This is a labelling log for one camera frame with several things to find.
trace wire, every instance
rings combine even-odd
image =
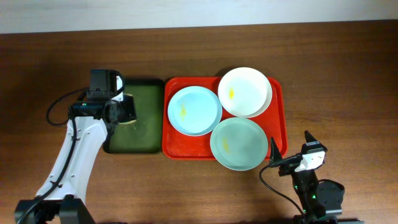
[[[70,96],[70,95],[72,95],[72,94],[78,93],[78,92],[81,92],[81,93],[80,93],[80,96],[77,98],[77,100],[78,100],[78,101],[83,100],[84,97],[86,96],[86,90],[88,90],[88,87],[80,88],[80,89],[78,89],[78,90],[71,91],[70,93],[67,93],[67,94],[61,96],[59,99],[55,100],[55,101],[50,105],[50,107],[48,108],[48,110],[47,110],[47,112],[46,112],[46,114],[45,114],[45,119],[47,120],[47,122],[48,122],[49,124],[51,124],[52,126],[61,126],[61,125],[67,124],[67,123],[68,123],[68,119],[66,119],[65,121],[62,121],[61,123],[54,123],[54,122],[52,122],[52,121],[50,120],[50,112],[51,112],[52,108],[53,108],[59,101],[63,100],[64,98],[66,98],[66,97],[68,97],[68,96]]]
[[[44,200],[47,196],[49,196],[57,187],[59,187],[59,183],[61,182],[63,176],[65,175],[65,173],[66,173],[66,171],[67,171],[67,168],[68,168],[70,159],[72,158],[73,151],[75,150],[75,144],[76,144],[76,139],[77,139],[77,131],[76,131],[76,130],[77,130],[77,127],[76,127],[75,115],[74,115],[73,112],[72,112],[72,107],[69,107],[69,116],[70,116],[70,119],[71,119],[71,121],[72,121],[72,126],[73,126],[72,145],[70,146],[69,154],[68,154],[68,157],[67,157],[67,159],[66,159],[66,161],[65,161],[65,164],[63,165],[63,168],[62,168],[62,170],[61,170],[61,173],[60,173],[60,175],[58,176],[57,181],[52,182],[51,188],[50,188],[46,193],[44,193],[43,195],[37,197],[37,198],[35,199],[35,203],[33,203],[33,204],[29,207],[29,209],[27,209],[26,211],[24,211],[24,213],[23,213],[23,214],[21,215],[21,217],[19,218],[17,224],[21,224],[21,223],[24,221],[24,219],[34,210],[34,208],[35,208],[38,204],[40,204],[41,202],[43,202],[43,200]]]
[[[262,169],[260,170],[260,180],[261,180],[261,182],[262,182],[266,187],[268,187],[269,190],[273,191],[275,194],[277,194],[277,195],[279,195],[279,196],[282,196],[282,197],[286,198],[288,201],[292,202],[292,204],[294,204],[294,206],[296,206],[296,208],[298,209],[298,211],[301,213],[301,216],[305,217],[305,214],[304,214],[303,210],[301,210],[301,208],[299,207],[299,205],[297,205],[297,203],[295,203],[295,202],[294,202],[291,198],[289,198],[288,196],[286,196],[286,195],[280,193],[279,191],[273,189],[270,185],[268,185],[268,184],[264,181],[264,179],[262,178],[261,175],[262,175],[262,173],[264,172],[264,170],[266,170],[267,168],[269,168],[269,165],[265,166],[264,168],[262,168]]]

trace plate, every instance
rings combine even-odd
[[[219,163],[232,170],[244,171],[257,167],[266,158],[268,140],[255,122],[230,118],[214,129],[210,147]]]
[[[167,115],[171,125],[182,134],[201,136],[212,131],[221,120],[223,108],[209,89],[190,86],[170,100]]]
[[[252,118],[264,112],[272,99],[272,87],[268,79],[253,68],[235,68],[220,81],[218,97],[230,114]]]

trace yellow mark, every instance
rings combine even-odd
[[[229,153],[229,146],[227,138],[223,138],[223,147],[226,153]]]
[[[233,88],[229,89],[229,98],[232,100],[234,98],[235,92]]]
[[[181,104],[181,112],[180,112],[180,117],[182,121],[184,121],[184,117],[187,115],[187,109],[185,109],[184,104]]]

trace white background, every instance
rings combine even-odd
[[[0,0],[0,33],[398,19],[398,0]]]

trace brown table surface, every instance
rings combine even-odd
[[[319,179],[346,187],[341,218],[398,221],[398,21],[0,35],[0,223],[42,186],[65,127],[45,112],[89,84],[91,68],[126,77],[222,75],[252,67],[284,94],[288,155],[309,130],[329,148]],[[67,100],[53,119],[66,116]],[[86,194],[97,222],[236,223],[288,218],[296,208],[258,172],[215,161],[173,161],[100,150]],[[298,201],[290,177],[264,178]]]

